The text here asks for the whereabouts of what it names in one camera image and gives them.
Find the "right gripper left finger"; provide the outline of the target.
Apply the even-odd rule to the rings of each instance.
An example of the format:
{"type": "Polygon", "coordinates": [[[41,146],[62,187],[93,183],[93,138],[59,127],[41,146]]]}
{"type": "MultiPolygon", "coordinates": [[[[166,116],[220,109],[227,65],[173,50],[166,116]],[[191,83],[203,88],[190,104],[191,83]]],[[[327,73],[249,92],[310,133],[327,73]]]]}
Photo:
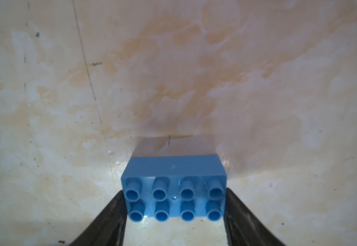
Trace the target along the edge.
{"type": "Polygon", "coordinates": [[[71,246],[122,246],[127,222],[124,192],[116,196],[71,246]]]}

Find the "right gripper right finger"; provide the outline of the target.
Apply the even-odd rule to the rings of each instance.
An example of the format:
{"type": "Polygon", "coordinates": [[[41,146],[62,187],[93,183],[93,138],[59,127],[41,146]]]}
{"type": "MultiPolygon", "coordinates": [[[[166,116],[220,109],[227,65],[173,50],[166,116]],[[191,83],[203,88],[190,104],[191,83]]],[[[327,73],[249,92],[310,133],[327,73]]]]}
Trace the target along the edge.
{"type": "Polygon", "coordinates": [[[224,225],[229,246],[285,246],[230,188],[226,190],[224,225]]]}

